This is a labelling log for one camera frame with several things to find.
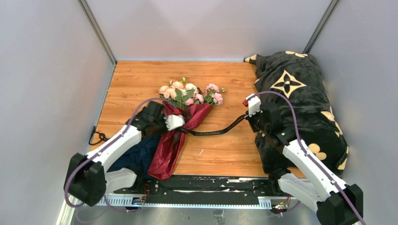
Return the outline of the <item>pink fake flower bouquet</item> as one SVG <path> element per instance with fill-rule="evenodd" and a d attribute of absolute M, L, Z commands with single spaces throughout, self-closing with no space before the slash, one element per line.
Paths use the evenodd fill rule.
<path fill-rule="evenodd" d="M 225 88 L 219 88 L 213 83 L 201 90 L 195 84 L 188 83 L 185 77 L 180 81 L 169 81 L 167 85 L 159 88 L 159 96 L 167 99 L 172 105 L 180 109 L 185 109 L 194 104 L 222 105 L 222 94 L 225 92 Z"/>

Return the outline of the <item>dark red wrapping paper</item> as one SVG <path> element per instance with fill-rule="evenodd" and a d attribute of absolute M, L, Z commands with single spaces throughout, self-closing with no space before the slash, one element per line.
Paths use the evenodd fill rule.
<path fill-rule="evenodd" d="M 183 127 L 189 130 L 199 127 L 212 109 L 213 106 L 207 103 L 192 104 L 185 109 L 178 109 L 185 121 Z M 177 129 L 162 134 L 147 174 L 159 180 L 170 178 L 185 139 L 186 133 Z"/>

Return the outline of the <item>black floral plush blanket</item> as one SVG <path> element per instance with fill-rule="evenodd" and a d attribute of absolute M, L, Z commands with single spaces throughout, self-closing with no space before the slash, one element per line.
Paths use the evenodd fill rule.
<path fill-rule="evenodd" d="M 281 121 L 298 126 L 299 134 L 333 173 L 342 175 L 349 147 L 326 93 L 324 77 L 314 56 L 280 51 L 244 59 L 256 67 L 254 83 L 261 102 L 278 105 Z"/>

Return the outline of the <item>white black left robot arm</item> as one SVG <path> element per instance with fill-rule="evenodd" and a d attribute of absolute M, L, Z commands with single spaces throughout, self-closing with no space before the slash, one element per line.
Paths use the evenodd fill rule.
<path fill-rule="evenodd" d="M 121 188 L 127 188 L 133 194 L 143 190 L 144 181 L 137 172 L 128 167 L 112 170 L 112 165 L 148 136 L 171 130 L 169 122 L 173 116 L 163 113 L 166 102 L 160 97 L 144 100 L 114 136 L 91 152 L 76 153 L 71 157 L 63 186 L 68 206 L 94 206 L 105 195 Z"/>

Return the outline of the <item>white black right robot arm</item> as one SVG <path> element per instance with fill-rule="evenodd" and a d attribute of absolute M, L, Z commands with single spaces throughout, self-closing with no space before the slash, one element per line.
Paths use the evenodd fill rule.
<path fill-rule="evenodd" d="M 273 195 L 283 192 L 297 198 L 316 213 L 322 225 L 365 224 L 363 192 L 348 185 L 326 167 L 301 139 L 297 126 L 282 124 L 275 103 L 261 103 L 258 98 L 245 100 L 246 119 L 254 132 L 262 132 L 271 146 L 289 159 L 308 179 L 300 180 L 287 168 L 269 173 L 268 189 Z"/>

